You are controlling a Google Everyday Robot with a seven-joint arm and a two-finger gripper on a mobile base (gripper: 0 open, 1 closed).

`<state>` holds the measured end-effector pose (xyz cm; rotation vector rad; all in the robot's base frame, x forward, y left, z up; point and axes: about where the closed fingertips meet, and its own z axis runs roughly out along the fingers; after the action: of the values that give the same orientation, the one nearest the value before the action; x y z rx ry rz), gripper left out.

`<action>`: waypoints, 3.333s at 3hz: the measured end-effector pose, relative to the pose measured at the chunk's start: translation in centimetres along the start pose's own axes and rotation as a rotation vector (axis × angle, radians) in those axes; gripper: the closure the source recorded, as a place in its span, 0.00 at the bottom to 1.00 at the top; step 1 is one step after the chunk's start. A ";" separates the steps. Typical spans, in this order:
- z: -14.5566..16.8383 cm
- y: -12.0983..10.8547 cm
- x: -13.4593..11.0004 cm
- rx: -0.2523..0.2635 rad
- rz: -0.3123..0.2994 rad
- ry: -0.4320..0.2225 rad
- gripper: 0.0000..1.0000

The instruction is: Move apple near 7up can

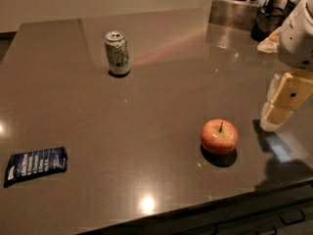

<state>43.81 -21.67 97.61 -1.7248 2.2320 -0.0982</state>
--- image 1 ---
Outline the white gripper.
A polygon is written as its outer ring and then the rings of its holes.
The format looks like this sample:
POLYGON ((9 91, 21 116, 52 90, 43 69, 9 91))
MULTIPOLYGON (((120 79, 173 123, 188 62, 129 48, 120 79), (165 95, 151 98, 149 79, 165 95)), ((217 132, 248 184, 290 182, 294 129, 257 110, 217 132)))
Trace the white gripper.
POLYGON ((313 0, 300 0, 281 26, 279 60, 294 68, 275 73, 261 111, 260 127, 276 131, 313 94, 313 0))

